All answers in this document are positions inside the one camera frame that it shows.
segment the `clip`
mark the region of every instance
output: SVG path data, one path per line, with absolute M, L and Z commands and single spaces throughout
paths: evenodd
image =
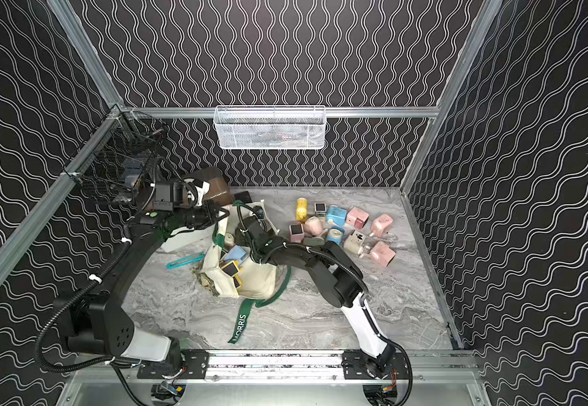
M 95 276 L 93 273 L 89 275 L 89 279 L 90 280 L 97 280 L 98 284 L 102 283 L 102 279 L 100 279 L 99 277 Z

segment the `gray marble surface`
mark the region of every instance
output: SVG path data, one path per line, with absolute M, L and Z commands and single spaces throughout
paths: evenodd
M 283 236 L 288 236 L 287 226 L 295 219 L 298 198 L 307 198 L 310 210 L 314 202 L 360 207 L 371 214 L 364 227 L 367 230 L 375 217 L 391 215 L 395 219 L 393 228 L 383 240 L 397 255 L 387 268 L 349 254 L 364 273 L 371 291 L 371 310 L 380 328 L 407 349 L 452 349 L 397 190 L 273 188 L 249 192 L 255 201 L 265 199 L 266 213 Z M 375 241 L 368 239 L 367 243 L 374 245 Z M 254 307 L 238 343 L 228 344 L 241 299 L 210 295 L 195 280 L 193 266 L 174 270 L 165 267 L 190 253 L 205 251 L 209 244 L 206 239 L 175 253 L 154 253 L 129 288 L 123 309 L 142 328 L 178 337 L 187 347 L 359 347 L 343 313 L 325 302 L 307 272 L 299 269 L 292 269 L 289 285 L 278 300 L 259 309 Z

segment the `orange wire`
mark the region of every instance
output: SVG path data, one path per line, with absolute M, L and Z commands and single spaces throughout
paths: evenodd
M 382 391 L 384 392 L 388 392 L 391 389 L 393 389 L 395 387 L 395 385 L 397 385 L 398 382 L 398 372 L 395 370 L 395 368 L 393 369 L 393 383 L 391 383 L 390 386 L 387 386 L 386 388 L 382 389 Z

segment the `black wire basket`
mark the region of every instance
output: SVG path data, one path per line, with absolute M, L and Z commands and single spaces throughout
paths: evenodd
M 136 205 L 136 199 L 156 174 L 159 150 L 168 125 L 146 114 L 121 114 L 84 170 L 73 180 L 85 197 L 102 205 Z

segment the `black patterned wall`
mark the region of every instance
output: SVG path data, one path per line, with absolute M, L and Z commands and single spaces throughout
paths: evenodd
M 165 121 L 171 131 L 164 156 L 181 173 L 215 166 L 232 186 L 397 187 L 427 124 L 425 118 L 329 119 L 322 150 L 222 150 L 212 120 Z
M 107 111 L 46 2 L 0 0 L 0 246 Z M 34 339 L 56 294 L 111 253 L 123 215 L 74 192 L 0 287 L 0 405 L 57 401 L 65 378 L 33 364 Z M 45 353 L 74 358 L 56 338 Z
M 82 288 L 112 254 L 131 212 L 99 207 L 74 190 L 0 287 L 0 405 L 54 405 L 66 376 L 42 373 L 34 342 L 60 292 Z M 43 351 L 51 362 L 72 364 L 51 330 Z
M 409 198 L 493 404 L 588 405 L 588 1 L 503 3 Z
M 108 108 L 42 0 L 0 0 L 0 246 Z
M 71 0 L 125 104 L 430 106 L 481 0 Z

